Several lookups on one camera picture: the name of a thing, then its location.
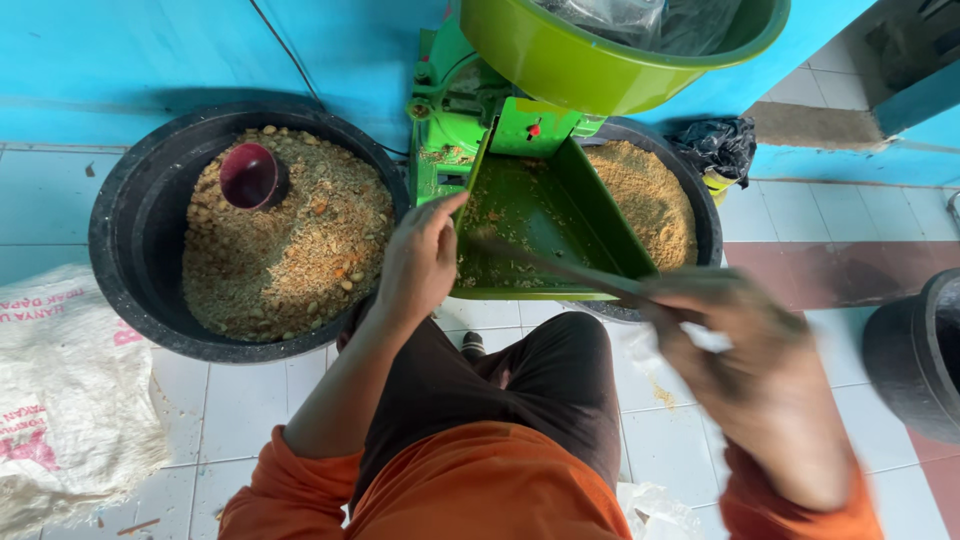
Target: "orange sleeve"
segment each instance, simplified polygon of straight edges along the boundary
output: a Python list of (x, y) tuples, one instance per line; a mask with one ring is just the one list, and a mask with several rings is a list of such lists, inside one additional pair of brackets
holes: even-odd
[(219, 538), (343, 539), (341, 506), (353, 496), (361, 454), (296, 457), (283, 440), (283, 426), (275, 427), (250, 486), (224, 508)]
[(853, 458), (847, 505), (829, 514), (813, 512), (778, 495), (753, 457), (729, 442), (732, 475), (720, 498), (731, 540), (882, 540), (867, 482)]

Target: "maroon plastic scoop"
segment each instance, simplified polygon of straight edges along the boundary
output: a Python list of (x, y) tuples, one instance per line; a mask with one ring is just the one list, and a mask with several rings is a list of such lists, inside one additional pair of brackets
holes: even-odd
[(270, 150), (245, 142), (227, 154), (220, 166), (220, 189), (239, 209), (268, 209), (287, 196), (286, 166)]

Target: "orange shirt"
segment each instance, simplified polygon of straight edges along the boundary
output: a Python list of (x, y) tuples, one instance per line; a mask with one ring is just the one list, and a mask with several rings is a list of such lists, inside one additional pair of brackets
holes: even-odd
[[(846, 508), (806, 511), (778, 497), (743, 451), (721, 510), (732, 539), (882, 538), (863, 475)], [(610, 487), (558, 444), (516, 424), (478, 422), (432, 435), (387, 464), (346, 529), (360, 454), (294, 456), (274, 428), (252, 482), (224, 508), (220, 538), (630, 538)]]

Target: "green grinding machine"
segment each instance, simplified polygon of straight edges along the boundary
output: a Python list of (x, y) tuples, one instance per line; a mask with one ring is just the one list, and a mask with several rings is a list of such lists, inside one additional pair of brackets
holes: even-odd
[(707, 71), (760, 54), (788, 12), (789, 0), (742, 0), (713, 54), (677, 57), (595, 36), (533, 0), (452, 0), (438, 30), (420, 31), (406, 106), (414, 204), (470, 191), (455, 216), (460, 275), (451, 295), (610, 298), (471, 249), (465, 236), (479, 228), (533, 253), (634, 279), (657, 275), (578, 141), (610, 116), (650, 110)]

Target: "black plastic tub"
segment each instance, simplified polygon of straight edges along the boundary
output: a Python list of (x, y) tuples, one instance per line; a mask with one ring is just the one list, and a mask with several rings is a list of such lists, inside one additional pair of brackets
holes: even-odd
[[(697, 228), (697, 265), (720, 266), (723, 259), (723, 232), (720, 214), (710, 197), (701, 175), (686, 160), (673, 152), (670, 144), (661, 135), (629, 118), (610, 118), (591, 137), (579, 139), (580, 145), (597, 146), (609, 140), (628, 140), (635, 146), (653, 152), (667, 169), (677, 176), (684, 189)], [(581, 307), (610, 319), (638, 323), (643, 316), (636, 309), (615, 306), (604, 301), (578, 302)]]
[(104, 296), (157, 345), (210, 362), (255, 364), (298, 356), (336, 339), (347, 319), (277, 343), (239, 341), (205, 329), (183, 300), (186, 207), (201, 171), (247, 128), (303, 130), (350, 150), (393, 195), (396, 221), (410, 196), (394, 163), (356, 127), (316, 106), (231, 103), (181, 116), (138, 142), (117, 163), (90, 217), (90, 259)]
[(863, 361), (904, 424), (929, 439), (960, 444), (960, 268), (875, 311), (863, 333)]

